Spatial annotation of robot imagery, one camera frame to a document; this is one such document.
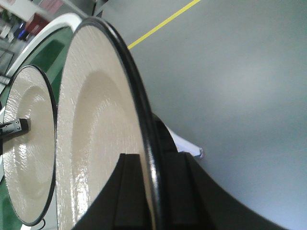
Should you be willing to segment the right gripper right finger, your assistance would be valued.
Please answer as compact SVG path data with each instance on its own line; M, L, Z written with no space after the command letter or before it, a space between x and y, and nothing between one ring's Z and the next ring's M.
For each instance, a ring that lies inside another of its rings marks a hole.
M154 115L162 145L170 230L281 230L220 187L188 152L179 152Z

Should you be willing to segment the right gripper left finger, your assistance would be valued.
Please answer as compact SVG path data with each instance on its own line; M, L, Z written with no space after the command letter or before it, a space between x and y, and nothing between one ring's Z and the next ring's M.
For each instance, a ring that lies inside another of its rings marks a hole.
M151 230L140 156L120 154L106 185L75 230Z

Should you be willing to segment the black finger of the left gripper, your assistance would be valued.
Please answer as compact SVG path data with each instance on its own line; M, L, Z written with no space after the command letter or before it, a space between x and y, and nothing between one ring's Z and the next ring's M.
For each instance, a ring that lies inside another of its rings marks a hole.
M14 138L27 133L30 129L31 119L18 118L0 125L1 138Z

